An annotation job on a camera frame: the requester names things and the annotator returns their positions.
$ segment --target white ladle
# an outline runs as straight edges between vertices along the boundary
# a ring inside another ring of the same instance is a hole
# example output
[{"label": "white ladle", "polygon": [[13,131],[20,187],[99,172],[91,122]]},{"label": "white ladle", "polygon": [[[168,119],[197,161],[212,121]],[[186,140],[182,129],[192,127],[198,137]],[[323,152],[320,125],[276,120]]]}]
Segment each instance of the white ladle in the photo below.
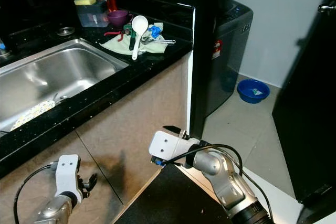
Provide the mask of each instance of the white ladle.
[{"label": "white ladle", "polygon": [[140,39],[148,28],[148,20],[144,16],[139,15],[133,19],[132,28],[136,32],[132,59],[136,60],[138,58]]}]

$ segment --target sponge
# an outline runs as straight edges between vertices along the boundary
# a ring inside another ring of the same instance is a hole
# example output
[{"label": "sponge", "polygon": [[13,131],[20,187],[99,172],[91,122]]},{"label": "sponge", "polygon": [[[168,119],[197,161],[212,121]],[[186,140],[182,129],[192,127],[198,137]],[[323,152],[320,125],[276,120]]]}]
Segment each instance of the sponge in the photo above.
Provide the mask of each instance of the sponge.
[{"label": "sponge", "polygon": [[96,0],[74,0],[75,5],[93,5]]}]

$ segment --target sink basin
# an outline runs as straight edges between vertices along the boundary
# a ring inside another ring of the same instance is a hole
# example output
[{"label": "sink basin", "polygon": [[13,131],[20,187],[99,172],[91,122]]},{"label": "sink basin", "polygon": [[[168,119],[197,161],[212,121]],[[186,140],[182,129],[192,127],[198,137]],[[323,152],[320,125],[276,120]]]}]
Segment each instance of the sink basin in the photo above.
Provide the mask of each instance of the sink basin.
[{"label": "sink basin", "polygon": [[9,132],[30,108],[57,105],[127,66],[74,39],[0,68],[0,131]]}]

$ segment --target white wall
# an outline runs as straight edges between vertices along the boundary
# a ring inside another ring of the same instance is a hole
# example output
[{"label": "white wall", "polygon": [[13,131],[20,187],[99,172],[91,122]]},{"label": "white wall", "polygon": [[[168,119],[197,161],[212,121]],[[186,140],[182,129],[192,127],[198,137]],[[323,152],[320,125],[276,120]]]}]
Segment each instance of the white wall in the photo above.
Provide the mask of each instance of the white wall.
[{"label": "white wall", "polygon": [[236,0],[254,11],[240,73],[282,87],[322,0]]}]

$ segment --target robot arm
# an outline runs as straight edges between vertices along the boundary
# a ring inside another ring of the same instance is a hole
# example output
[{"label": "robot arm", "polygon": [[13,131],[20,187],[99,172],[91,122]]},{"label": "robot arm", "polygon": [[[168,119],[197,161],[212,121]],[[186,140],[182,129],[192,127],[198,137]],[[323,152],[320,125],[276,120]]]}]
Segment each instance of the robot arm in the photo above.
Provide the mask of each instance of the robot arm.
[{"label": "robot arm", "polygon": [[93,174],[88,183],[83,183],[78,175],[79,166],[78,155],[60,156],[56,169],[57,191],[54,198],[38,213],[34,224],[66,224],[72,209],[83,198],[89,197],[97,182],[97,174]]},{"label": "robot arm", "polygon": [[[206,142],[201,143],[195,138],[188,138],[185,132],[176,137],[158,131],[152,140],[149,152],[153,155],[152,161],[162,165],[163,162],[199,148],[204,143]],[[251,188],[235,172],[233,162],[224,152],[209,148],[189,154],[177,162],[186,168],[194,167],[203,173],[233,223],[273,223]]]}]

